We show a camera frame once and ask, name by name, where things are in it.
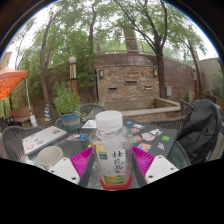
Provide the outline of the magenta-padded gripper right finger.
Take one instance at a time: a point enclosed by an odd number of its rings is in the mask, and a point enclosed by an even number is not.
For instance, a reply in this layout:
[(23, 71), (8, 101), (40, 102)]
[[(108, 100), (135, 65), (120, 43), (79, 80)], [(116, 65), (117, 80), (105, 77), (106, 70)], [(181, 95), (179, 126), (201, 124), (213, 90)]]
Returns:
[(164, 156), (153, 156), (137, 147), (133, 148), (132, 164), (140, 187), (178, 171)]

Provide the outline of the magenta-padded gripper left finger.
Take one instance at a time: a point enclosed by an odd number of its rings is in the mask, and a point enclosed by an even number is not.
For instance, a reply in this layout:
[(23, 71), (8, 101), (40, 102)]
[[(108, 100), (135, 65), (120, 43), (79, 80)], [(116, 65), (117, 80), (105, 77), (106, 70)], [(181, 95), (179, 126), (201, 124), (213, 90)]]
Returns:
[(87, 148), (72, 158), (63, 157), (50, 170), (57, 175), (81, 187), (88, 185), (94, 155), (91, 148)]

